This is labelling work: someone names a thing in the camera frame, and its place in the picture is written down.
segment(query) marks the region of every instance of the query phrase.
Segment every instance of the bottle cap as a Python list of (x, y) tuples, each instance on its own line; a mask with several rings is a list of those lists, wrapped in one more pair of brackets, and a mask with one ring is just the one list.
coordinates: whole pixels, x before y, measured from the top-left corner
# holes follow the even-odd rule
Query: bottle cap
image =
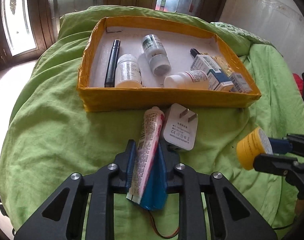
[(196, 55), (200, 55), (201, 53), (199, 53), (198, 51), (197, 51), (197, 49), (191, 49), (190, 50), (190, 53), (191, 53), (191, 55), (192, 55), (192, 57), (196, 57)]
[(163, 54), (155, 55), (150, 60), (150, 68), (154, 76), (164, 76), (171, 71), (171, 65), (167, 56)]
[(184, 78), (180, 75), (167, 76), (164, 79), (164, 88), (186, 88)]
[(131, 54), (124, 54), (121, 57), (119, 57), (119, 60), (117, 61), (117, 63), (119, 64), (122, 60), (130, 60), (130, 61), (134, 61), (135, 63), (137, 63), (137, 58)]

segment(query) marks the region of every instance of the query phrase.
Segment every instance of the small white box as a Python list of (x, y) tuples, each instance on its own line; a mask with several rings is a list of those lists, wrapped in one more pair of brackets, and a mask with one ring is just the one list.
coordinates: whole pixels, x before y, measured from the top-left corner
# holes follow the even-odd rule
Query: small white box
[(191, 70), (204, 71), (209, 79), (209, 90), (230, 91), (234, 86), (229, 77), (209, 55), (196, 55)]

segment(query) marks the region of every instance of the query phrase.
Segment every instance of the toothpaste tube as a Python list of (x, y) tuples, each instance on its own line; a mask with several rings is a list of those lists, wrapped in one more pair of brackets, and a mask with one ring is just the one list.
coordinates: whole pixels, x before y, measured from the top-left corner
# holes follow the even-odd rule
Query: toothpaste tube
[(154, 106), (144, 113), (144, 122), (138, 141), (132, 184), (126, 198), (140, 204), (157, 150), (164, 113)]

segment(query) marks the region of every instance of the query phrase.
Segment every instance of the floor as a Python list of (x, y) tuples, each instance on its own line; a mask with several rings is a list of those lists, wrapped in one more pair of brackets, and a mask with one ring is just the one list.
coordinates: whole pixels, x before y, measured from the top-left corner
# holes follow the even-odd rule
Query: floor
[[(29, 80), (35, 63), (36, 60), (30, 61), (0, 72), (0, 154), (12, 109), (24, 85)], [(0, 228), (8, 238), (14, 238), (10, 220), (1, 211)]]

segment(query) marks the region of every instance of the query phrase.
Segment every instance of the wire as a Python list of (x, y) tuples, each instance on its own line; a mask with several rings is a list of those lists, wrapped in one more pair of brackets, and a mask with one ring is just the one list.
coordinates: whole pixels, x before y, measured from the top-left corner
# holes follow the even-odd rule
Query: wire
[(155, 232), (159, 237), (161, 237), (161, 238), (163, 238), (163, 239), (171, 239), (171, 238), (177, 236), (177, 234), (179, 233), (179, 228), (177, 228), (177, 229), (175, 230), (175, 232), (174, 232), (172, 235), (170, 235), (170, 236), (162, 236), (162, 235), (159, 233), (159, 231), (157, 230), (157, 228), (156, 228), (156, 223), (155, 223), (155, 220), (154, 220), (154, 217), (153, 217), (151, 211), (148, 210), (148, 213), (149, 213), (149, 215), (150, 215), (150, 219), (151, 219), (151, 223), (152, 223), (153, 230), (154, 230), (154, 232)]
[(284, 226), (284, 227), (279, 227), (279, 228), (272, 228), (273, 230), (282, 230), (282, 229), (286, 229), (289, 228), (290, 226), (293, 225), (294, 222), (292, 222), (290, 225)]

